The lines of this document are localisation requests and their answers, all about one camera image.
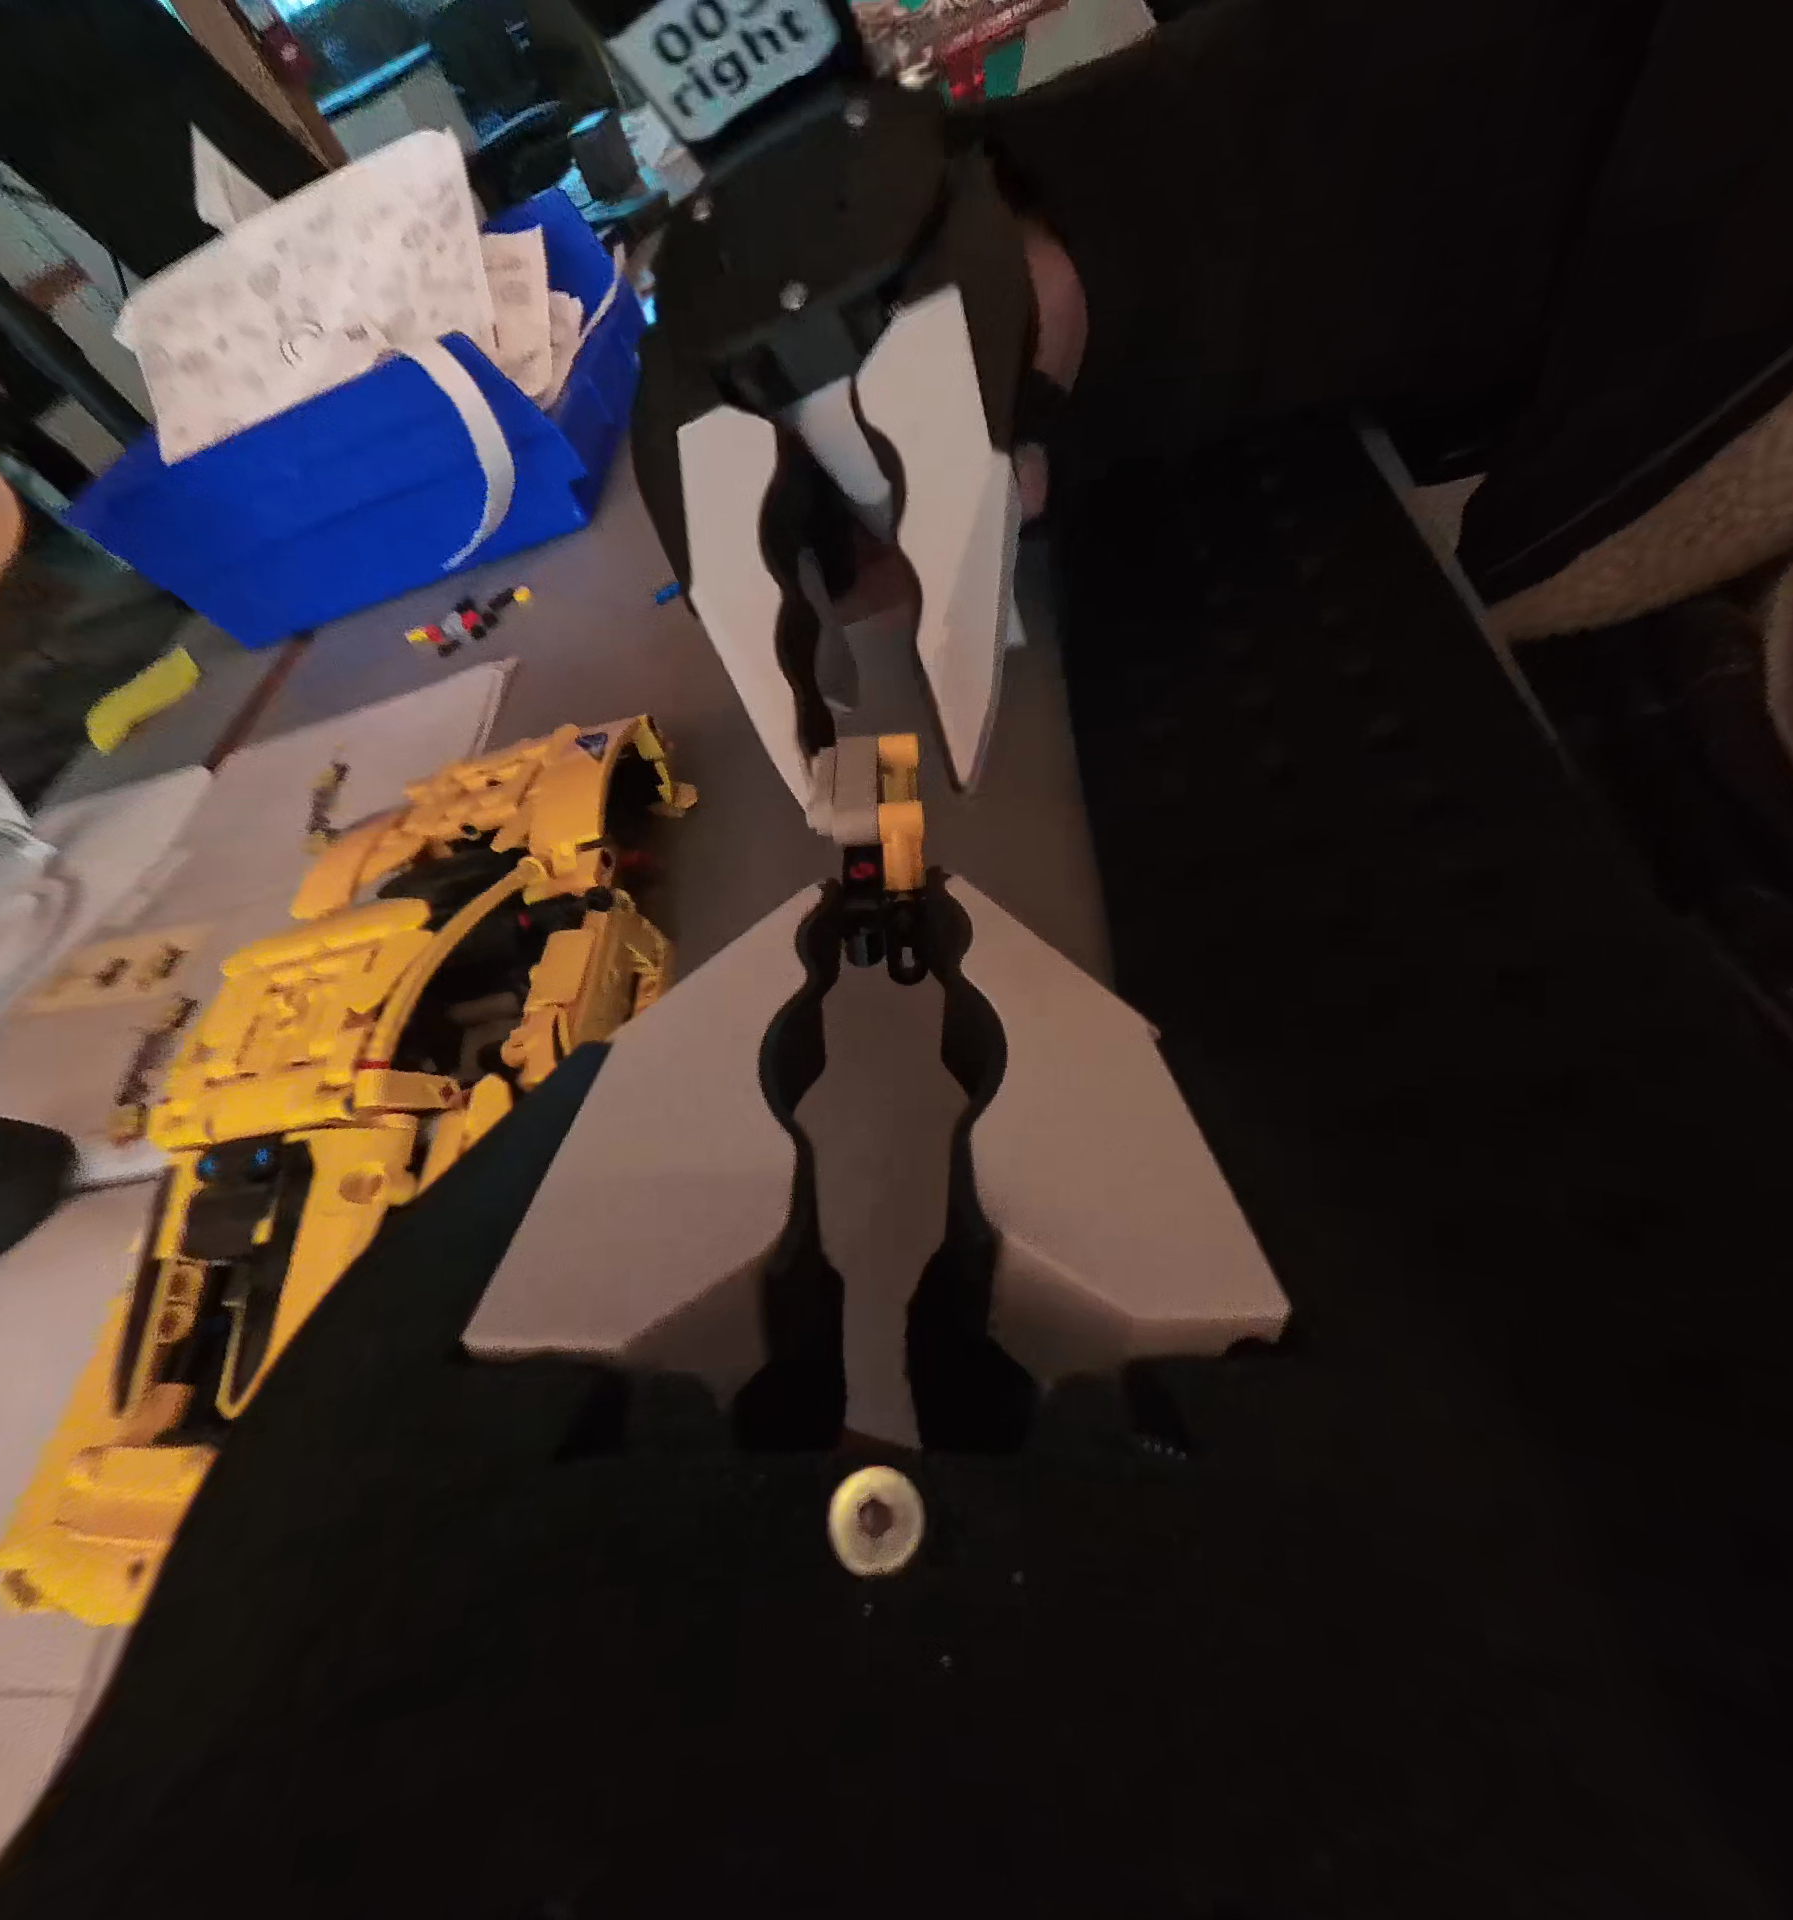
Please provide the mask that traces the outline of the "small brick model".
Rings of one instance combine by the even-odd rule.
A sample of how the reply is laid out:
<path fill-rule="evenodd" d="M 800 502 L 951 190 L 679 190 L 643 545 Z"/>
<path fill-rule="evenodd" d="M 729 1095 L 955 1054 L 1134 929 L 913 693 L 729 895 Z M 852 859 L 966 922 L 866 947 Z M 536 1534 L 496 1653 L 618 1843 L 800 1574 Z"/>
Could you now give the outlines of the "small brick model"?
<path fill-rule="evenodd" d="M 852 18 L 881 80 L 985 103 L 1020 89 L 1028 29 L 1064 0 L 854 0 Z"/>

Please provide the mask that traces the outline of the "grey brick beam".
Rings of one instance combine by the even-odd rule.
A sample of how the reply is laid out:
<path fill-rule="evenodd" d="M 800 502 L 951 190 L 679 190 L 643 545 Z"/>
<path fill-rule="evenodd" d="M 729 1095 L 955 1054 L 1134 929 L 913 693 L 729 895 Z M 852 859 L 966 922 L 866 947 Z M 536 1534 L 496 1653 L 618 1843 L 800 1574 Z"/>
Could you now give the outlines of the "grey brick beam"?
<path fill-rule="evenodd" d="M 845 735 L 808 765 L 808 822 L 842 850 L 881 843 L 881 736 Z"/>

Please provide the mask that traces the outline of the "open instruction booklet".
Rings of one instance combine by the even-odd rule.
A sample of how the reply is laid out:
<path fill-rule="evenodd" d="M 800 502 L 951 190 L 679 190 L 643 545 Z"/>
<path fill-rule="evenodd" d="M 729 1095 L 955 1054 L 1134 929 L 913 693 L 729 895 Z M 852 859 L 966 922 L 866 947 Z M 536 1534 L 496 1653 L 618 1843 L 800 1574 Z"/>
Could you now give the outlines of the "open instruction booklet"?
<path fill-rule="evenodd" d="M 48 975 L 93 943 L 133 943 L 136 958 L 183 947 L 154 991 L 109 1004 L 50 1007 L 33 985 L 0 1015 L 0 1118 L 44 1121 L 109 1150 L 115 1088 L 145 1031 L 175 997 L 211 1004 L 222 958 L 279 929 L 311 862 L 306 817 L 332 765 L 347 778 L 323 800 L 347 828 L 418 778 L 489 741 L 507 667 L 473 667 L 396 698 L 317 719 L 222 761 L 218 770 L 175 765 L 115 787 L 77 795 L 44 809 L 68 859 L 98 859 L 124 876 L 109 904 L 83 904 Z M 133 1260 L 160 1167 L 115 1192 L 72 1196 L 19 1251 L 0 1254 L 0 1541 L 32 1490 L 48 1436 L 98 1349 L 113 1307 L 133 1285 Z M 0 1595 L 0 1703 L 68 1703 L 84 1688 L 98 1628 L 64 1614 L 14 1614 Z"/>

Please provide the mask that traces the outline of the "patterned paper bag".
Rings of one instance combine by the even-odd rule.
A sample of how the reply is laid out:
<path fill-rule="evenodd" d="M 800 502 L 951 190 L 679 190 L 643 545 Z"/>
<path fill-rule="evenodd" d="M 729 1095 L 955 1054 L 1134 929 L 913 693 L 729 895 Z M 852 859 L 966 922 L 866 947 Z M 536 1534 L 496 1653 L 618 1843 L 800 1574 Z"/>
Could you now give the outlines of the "patterned paper bag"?
<path fill-rule="evenodd" d="M 261 203 L 130 296 L 115 342 L 148 393 L 160 457 L 187 461 L 404 360 L 450 402 L 483 474 L 473 558 L 517 498 L 517 461 L 468 373 L 473 342 L 538 408 L 562 398 L 588 336 L 630 306 L 622 247 L 597 304 L 548 274 L 548 232 L 483 235 L 452 133 L 404 133 Z"/>

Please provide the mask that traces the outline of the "yellow tape strip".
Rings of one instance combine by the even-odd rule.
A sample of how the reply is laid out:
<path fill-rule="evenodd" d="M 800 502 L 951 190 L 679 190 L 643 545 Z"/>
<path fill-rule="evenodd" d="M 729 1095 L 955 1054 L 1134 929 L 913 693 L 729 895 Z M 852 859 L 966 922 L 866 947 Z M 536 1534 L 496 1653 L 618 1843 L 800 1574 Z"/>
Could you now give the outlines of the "yellow tape strip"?
<path fill-rule="evenodd" d="M 115 747 L 136 735 L 145 719 L 183 705 L 202 685 L 202 667 L 187 645 L 171 645 L 148 667 L 141 667 L 130 684 L 103 693 L 84 714 L 84 736 L 98 757 L 115 757 Z"/>

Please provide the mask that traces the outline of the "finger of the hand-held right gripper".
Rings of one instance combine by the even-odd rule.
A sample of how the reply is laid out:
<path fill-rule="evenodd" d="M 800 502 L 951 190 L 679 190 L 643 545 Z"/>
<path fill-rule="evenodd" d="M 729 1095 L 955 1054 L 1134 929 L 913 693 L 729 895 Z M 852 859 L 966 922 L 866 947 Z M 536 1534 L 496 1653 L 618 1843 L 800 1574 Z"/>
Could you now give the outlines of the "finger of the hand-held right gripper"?
<path fill-rule="evenodd" d="M 805 552 L 819 470 L 773 422 L 714 408 L 679 430 L 688 600 L 704 622 L 763 757 L 800 807 L 835 719 L 815 684 L 819 608 Z"/>
<path fill-rule="evenodd" d="M 919 584 L 913 656 L 949 770 L 973 795 L 1002 693 L 1020 488 L 991 445 L 961 290 L 895 306 L 854 393 L 901 474 L 892 537 Z"/>

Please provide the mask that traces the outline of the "yellow toy brick car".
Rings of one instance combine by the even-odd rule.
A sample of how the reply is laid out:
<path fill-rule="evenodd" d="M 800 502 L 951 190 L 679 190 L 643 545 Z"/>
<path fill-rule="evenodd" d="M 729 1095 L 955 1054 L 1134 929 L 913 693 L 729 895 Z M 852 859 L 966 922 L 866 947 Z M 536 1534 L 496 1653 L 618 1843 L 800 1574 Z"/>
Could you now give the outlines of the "yellow toy brick car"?
<path fill-rule="evenodd" d="M 392 1212 L 674 975 L 622 888 L 679 817 L 649 714 L 457 761 L 323 842 L 148 1082 L 163 1179 L 0 1534 L 19 1617 L 133 1624 L 229 1426 Z"/>

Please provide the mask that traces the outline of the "blue plastic bin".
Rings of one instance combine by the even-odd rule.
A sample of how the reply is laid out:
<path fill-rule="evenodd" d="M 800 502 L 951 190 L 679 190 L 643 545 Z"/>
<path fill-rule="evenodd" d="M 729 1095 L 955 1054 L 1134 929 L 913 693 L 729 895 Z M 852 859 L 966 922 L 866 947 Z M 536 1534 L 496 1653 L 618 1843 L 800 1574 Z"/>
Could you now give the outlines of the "blue plastic bin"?
<path fill-rule="evenodd" d="M 68 502 L 68 530 L 244 650 L 588 530 L 630 435 L 643 313 L 562 188 L 496 232 L 541 232 L 548 286 L 586 306 L 552 407 L 452 331 L 175 464 L 141 435 Z"/>

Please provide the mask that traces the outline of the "grey desk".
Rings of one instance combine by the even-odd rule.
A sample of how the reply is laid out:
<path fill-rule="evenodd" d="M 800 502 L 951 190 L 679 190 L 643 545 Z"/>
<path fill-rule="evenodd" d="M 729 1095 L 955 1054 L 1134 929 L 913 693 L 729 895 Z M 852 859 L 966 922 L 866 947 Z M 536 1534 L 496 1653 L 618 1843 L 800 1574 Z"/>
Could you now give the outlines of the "grey desk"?
<path fill-rule="evenodd" d="M 450 709 L 441 685 L 468 675 L 478 653 L 422 661 L 396 625 L 441 600 L 511 582 L 529 584 L 536 600 L 505 614 L 490 635 L 490 653 L 511 661 L 505 698 L 490 709 L 490 741 L 643 709 L 674 736 L 682 778 L 699 783 L 699 807 L 682 822 L 668 822 L 679 850 L 663 854 L 649 895 L 649 915 L 679 943 L 679 973 L 708 966 L 716 947 L 831 869 L 805 832 L 699 622 L 682 600 L 652 600 L 670 561 L 636 479 L 618 461 L 586 534 L 319 632 L 287 669 L 282 693 L 265 695 L 251 747 L 214 778 L 207 828 L 187 842 L 187 869 L 175 888 L 187 895 L 228 869 L 235 832 L 258 814 L 258 770 L 317 778 L 295 735 L 317 735 L 319 747 L 347 757 L 347 719 L 357 709 L 392 698 Z M 976 795 L 955 800 L 929 767 L 929 862 L 976 885 L 1081 973 L 1110 983 L 1056 572 L 1049 545 L 1039 537 L 1020 537 L 1017 608 L 1024 645 L 1002 667 L 1002 709 Z M 130 1278 L 148 1197 L 154 1181 L 77 1196 L 40 1238 L 0 1260 L 0 1528 Z M 0 1847 L 23 1831 L 93 1714 L 124 1644 L 130 1628 L 93 1628 L 56 1614 L 19 1617 L 0 1605 Z"/>

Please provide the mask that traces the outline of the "person's fleece-lined jacket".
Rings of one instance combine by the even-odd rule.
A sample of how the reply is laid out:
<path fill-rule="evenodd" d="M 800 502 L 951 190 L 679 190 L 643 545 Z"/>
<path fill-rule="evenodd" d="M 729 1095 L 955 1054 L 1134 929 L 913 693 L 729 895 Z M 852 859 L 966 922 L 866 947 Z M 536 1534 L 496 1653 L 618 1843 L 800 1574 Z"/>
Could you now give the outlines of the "person's fleece-lined jacket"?
<path fill-rule="evenodd" d="M 1763 709 L 1793 767 L 1793 374 L 1659 502 L 1489 607 L 1487 635 L 1607 632 L 1729 584 L 1750 584 Z"/>

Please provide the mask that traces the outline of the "scattered coloured brick pieces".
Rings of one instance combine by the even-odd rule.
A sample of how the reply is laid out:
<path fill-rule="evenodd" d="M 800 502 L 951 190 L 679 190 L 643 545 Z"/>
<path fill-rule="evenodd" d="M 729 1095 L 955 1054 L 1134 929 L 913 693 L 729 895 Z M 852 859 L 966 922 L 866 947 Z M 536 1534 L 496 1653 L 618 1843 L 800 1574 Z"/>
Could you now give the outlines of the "scattered coloured brick pieces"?
<path fill-rule="evenodd" d="M 430 622 L 404 625 L 404 645 L 422 656 L 452 656 L 478 638 L 489 638 L 507 614 L 536 600 L 529 584 L 501 588 L 490 597 L 461 597 Z"/>

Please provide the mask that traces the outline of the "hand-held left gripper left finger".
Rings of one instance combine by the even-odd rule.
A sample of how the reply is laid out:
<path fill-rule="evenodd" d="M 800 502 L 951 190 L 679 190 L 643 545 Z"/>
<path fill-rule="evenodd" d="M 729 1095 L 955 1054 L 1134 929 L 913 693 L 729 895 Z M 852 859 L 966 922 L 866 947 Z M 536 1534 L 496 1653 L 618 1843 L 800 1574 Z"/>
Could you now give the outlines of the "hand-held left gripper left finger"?
<path fill-rule="evenodd" d="M 831 983 L 829 879 L 618 1030 L 464 1327 L 468 1356 L 682 1372 L 742 1442 L 835 1436 L 835 1269 L 795 1121 Z"/>

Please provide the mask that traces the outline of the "black brick beam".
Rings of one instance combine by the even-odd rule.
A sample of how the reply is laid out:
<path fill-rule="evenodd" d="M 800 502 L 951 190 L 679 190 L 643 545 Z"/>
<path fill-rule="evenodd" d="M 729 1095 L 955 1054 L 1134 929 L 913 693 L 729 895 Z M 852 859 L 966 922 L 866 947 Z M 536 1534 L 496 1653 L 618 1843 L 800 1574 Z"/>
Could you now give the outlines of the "black brick beam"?
<path fill-rule="evenodd" d="M 881 854 L 845 850 L 831 895 L 835 957 L 852 970 L 882 970 L 901 991 L 951 975 L 969 947 L 969 922 L 943 864 L 928 864 L 913 888 L 901 888 Z"/>

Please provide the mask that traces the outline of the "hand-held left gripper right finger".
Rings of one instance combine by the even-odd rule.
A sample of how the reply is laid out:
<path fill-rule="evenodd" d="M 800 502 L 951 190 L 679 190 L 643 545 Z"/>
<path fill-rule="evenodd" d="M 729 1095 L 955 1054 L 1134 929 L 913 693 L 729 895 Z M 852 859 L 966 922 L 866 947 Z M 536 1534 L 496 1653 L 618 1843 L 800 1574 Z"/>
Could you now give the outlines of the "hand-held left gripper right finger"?
<path fill-rule="evenodd" d="M 1154 1023 L 969 879 L 949 902 L 969 926 L 961 983 L 1002 1030 L 969 1129 L 1002 1353 L 1057 1382 L 1282 1341 L 1290 1297 Z"/>

